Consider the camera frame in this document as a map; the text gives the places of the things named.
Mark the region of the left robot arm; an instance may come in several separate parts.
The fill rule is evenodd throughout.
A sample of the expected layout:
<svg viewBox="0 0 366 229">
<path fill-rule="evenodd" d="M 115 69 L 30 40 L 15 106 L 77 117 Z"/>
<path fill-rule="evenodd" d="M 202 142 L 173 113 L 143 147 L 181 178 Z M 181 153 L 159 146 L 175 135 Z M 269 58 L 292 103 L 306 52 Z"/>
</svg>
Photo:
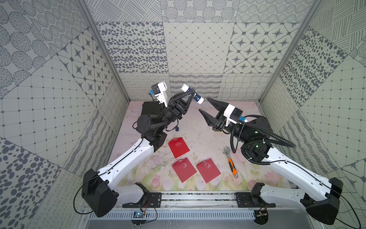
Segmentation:
<svg viewBox="0 0 366 229">
<path fill-rule="evenodd" d="M 182 119 L 192 101 L 201 104 L 204 99 L 189 89 L 174 95 L 161 105 L 154 102 L 143 108 L 135 123 L 135 129 L 141 135 L 137 142 L 113 162 L 97 171 L 90 169 L 83 177 L 79 192 L 92 213 L 103 217 L 117 205 L 148 205 L 149 190 L 144 185 L 139 182 L 131 186 L 118 185 L 136 165 L 164 144 L 166 128 L 172 122 Z"/>
</svg>

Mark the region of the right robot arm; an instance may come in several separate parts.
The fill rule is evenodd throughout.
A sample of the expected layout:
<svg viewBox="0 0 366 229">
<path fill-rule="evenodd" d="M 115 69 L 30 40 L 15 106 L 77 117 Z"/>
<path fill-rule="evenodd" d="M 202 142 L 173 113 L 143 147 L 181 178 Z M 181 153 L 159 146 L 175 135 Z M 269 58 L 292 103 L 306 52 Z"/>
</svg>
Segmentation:
<svg viewBox="0 0 366 229">
<path fill-rule="evenodd" d="M 332 225 L 336 221 L 343 182 L 337 178 L 327 179 L 318 175 L 280 152 L 276 146 L 295 148 L 291 141 L 275 134 L 262 115 L 243 116 L 243 111 L 229 103 L 207 98 L 218 111 L 216 116 L 204 110 L 200 113 L 215 132 L 230 135 L 230 151 L 236 153 L 239 147 L 234 140 L 242 142 L 241 153 L 250 163 L 268 166 L 297 186 L 297 190 L 274 188 L 263 183 L 256 184 L 251 192 L 259 198 L 260 206 L 285 205 L 306 211 L 317 221 Z"/>
</svg>

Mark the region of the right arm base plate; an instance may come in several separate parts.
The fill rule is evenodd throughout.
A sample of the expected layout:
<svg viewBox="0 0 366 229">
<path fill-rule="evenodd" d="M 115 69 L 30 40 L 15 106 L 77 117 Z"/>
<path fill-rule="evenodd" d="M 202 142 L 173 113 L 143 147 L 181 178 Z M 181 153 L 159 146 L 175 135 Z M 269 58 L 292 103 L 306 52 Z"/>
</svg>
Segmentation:
<svg viewBox="0 0 366 229">
<path fill-rule="evenodd" d="M 265 202 L 259 195 L 250 192 L 237 192 L 234 199 L 239 208 L 275 208 L 276 204 Z"/>
</svg>

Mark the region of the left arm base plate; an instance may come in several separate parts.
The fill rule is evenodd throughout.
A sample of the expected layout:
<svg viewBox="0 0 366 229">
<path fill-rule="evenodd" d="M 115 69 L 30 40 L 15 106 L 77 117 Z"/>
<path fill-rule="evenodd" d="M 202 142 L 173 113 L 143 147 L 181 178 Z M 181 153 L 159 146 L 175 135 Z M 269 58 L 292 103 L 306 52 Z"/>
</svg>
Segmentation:
<svg viewBox="0 0 366 229">
<path fill-rule="evenodd" d="M 145 193 L 137 203 L 123 204 L 123 208 L 160 208 L 162 201 L 161 192 L 149 192 Z"/>
</svg>

